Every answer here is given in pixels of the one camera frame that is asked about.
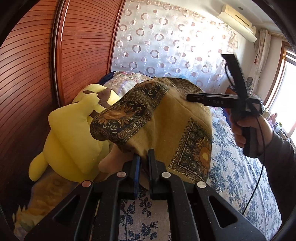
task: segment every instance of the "silver screw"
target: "silver screw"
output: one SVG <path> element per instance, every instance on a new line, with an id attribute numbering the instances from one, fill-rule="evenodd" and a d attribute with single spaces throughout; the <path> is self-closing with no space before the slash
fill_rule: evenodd
<path id="1" fill-rule="evenodd" d="M 82 183 L 82 186 L 85 187 L 85 188 L 90 187 L 90 186 L 91 186 L 91 181 L 84 181 L 84 182 Z"/>
<path id="2" fill-rule="evenodd" d="M 117 176 L 118 177 L 125 177 L 126 176 L 126 173 L 125 172 L 118 172 L 117 173 Z"/>
<path id="3" fill-rule="evenodd" d="M 205 182 L 198 182 L 196 186 L 198 186 L 199 188 L 205 188 L 207 184 Z"/>
<path id="4" fill-rule="evenodd" d="M 169 178 L 171 176 L 171 174 L 169 172 L 163 172 L 161 175 L 164 178 Z"/>

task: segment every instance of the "plush toy foot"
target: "plush toy foot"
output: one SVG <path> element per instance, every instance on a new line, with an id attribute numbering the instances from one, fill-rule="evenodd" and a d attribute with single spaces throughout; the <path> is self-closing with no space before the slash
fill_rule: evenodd
<path id="1" fill-rule="evenodd" d="M 44 158 L 43 152 L 36 156 L 30 163 L 29 178 L 36 182 L 48 167 L 48 163 Z"/>

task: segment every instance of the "power cord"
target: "power cord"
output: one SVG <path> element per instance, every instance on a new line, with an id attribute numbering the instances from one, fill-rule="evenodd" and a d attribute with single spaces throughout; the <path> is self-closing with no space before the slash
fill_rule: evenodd
<path id="1" fill-rule="evenodd" d="M 229 77 L 229 75 L 228 75 L 228 73 L 227 73 L 226 66 L 227 66 L 227 65 L 225 65 L 225 72 L 226 72 L 226 75 L 227 75 L 228 81 L 230 82 L 231 86 L 235 89 L 235 85 L 234 85 L 233 82 L 230 80 L 230 77 Z M 250 107 L 251 110 L 255 110 L 255 111 L 257 111 L 256 108 L 254 108 L 253 106 L 249 106 L 249 107 Z M 260 133 L 261 133 L 261 137 L 262 137 L 262 142 L 263 142 L 263 163 L 262 163 L 261 172 L 260 172 L 260 175 L 259 175 L 259 178 L 258 178 L 258 182 L 257 182 L 257 184 L 256 184 L 256 186 L 255 186 L 255 189 L 254 189 L 254 191 L 253 191 L 253 193 L 252 193 L 252 195 L 251 195 L 251 197 L 250 197 L 250 199 L 249 199 L 249 201 L 248 201 L 246 207 L 244 208 L 244 211 L 242 212 L 242 215 L 245 214 L 245 212 L 246 212 L 246 210 L 247 210 L 247 208 L 248 208 L 248 206 L 249 206 L 249 204 L 250 204 L 250 202 L 251 202 L 251 200 L 252 200 L 252 198 L 253 198 L 253 196 L 254 196 L 256 190 L 257 190 L 257 187 L 258 187 L 258 185 L 259 185 L 259 182 L 260 182 L 260 179 L 261 179 L 261 176 L 262 176 L 262 173 L 263 173 L 264 164 L 265 164 L 265 141 L 264 141 L 263 131 L 262 131 L 262 128 L 261 128 L 261 125 L 260 125 L 260 122 L 259 122 L 258 117 L 256 118 L 256 120 L 257 120 L 257 123 L 258 123 L 259 129 L 260 129 Z"/>

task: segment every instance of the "human hand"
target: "human hand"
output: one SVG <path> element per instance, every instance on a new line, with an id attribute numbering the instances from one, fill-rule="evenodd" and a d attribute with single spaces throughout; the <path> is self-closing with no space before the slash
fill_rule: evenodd
<path id="1" fill-rule="evenodd" d="M 267 122 L 267 120 L 260 116 L 258 117 L 259 124 L 262 129 L 263 137 L 264 137 L 264 144 L 265 147 L 269 145 L 269 143 L 272 140 L 273 137 L 273 130 L 271 129 L 271 126 Z M 235 142 L 236 144 L 244 148 L 244 145 L 246 144 L 246 138 L 242 135 L 242 127 L 254 127 L 257 130 L 257 140 L 258 140 L 258 154 L 262 154 L 263 152 L 263 140 L 262 135 L 260 131 L 260 127 L 258 125 L 258 121 L 256 120 L 256 117 L 248 116 L 242 120 L 239 120 L 237 123 L 233 121 L 232 116 L 230 115 L 230 121 L 232 123 L 232 132 L 234 134 Z"/>

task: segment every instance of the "beige plush toy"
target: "beige plush toy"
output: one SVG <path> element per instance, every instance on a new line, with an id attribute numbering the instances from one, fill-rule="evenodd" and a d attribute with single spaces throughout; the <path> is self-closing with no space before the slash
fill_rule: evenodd
<path id="1" fill-rule="evenodd" d="M 30 164 L 30 179 L 37 181 L 50 165 L 70 181 L 93 180 L 99 173 L 99 162 L 109 153 L 109 143 L 95 140 L 89 125 L 96 114 L 119 99 L 111 89 L 92 84 L 84 88 L 72 104 L 52 111 L 48 116 L 51 130 L 43 152 Z"/>

